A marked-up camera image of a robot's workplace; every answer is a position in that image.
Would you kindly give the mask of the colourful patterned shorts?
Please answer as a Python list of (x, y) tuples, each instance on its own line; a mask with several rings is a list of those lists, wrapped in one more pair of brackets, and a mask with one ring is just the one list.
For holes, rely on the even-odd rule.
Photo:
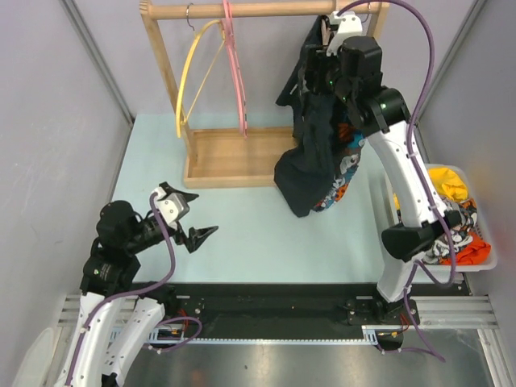
[(346, 193), (351, 179), (359, 168), (362, 149), (366, 143), (363, 134), (355, 129), (344, 115), (335, 126), (335, 178), (327, 194), (312, 208), (322, 212), (339, 202)]

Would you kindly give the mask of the dark navy shorts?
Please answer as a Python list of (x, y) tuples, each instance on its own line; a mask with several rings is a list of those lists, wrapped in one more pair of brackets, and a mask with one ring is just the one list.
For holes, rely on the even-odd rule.
[(296, 146), (282, 154), (274, 167), (274, 182), (287, 205), (299, 218), (306, 217), (323, 199), (334, 181), (332, 153), (335, 95), (315, 93), (305, 85), (308, 53), (323, 45), (325, 16), (314, 21), (302, 43), (298, 62), (277, 97), (278, 106), (293, 111)]

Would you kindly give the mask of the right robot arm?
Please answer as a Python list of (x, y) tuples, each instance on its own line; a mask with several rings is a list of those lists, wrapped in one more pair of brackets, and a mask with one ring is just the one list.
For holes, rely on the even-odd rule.
[(382, 84), (382, 51), (374, 38), (352, 36), (335, 54), (315, 45), (302, 67), (309, 91), (336, 96), (352, 126), (378, 155), (397, 195), (402, 220), (381, 233), (389, 258), (377, 283), (372, 315), (391, 323), (401, 313), (414, 270), (424, 253), (442, 235), (460, 224), (460, 212), (447, 208), (432, 185), (401, 93)]

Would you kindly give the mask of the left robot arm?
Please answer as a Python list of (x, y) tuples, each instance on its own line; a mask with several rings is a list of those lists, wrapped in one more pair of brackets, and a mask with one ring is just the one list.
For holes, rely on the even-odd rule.
[[(183, 245), (195, 252), (218, 229), (183, 230), (180, 220), (197, 198), (163, 182), (152, 191), (145, 216), (123, 200), (101, 209), (57, 386), (122, 386), (143, 347), (156, 354), (171, 352), (201, 334), (202, 322), (182, 309), (169, 283), (176, 269), (173, 248)], [(167, 246), (169, 271), (159, 281), (135, 285), (138, 255), (159, 243)]]

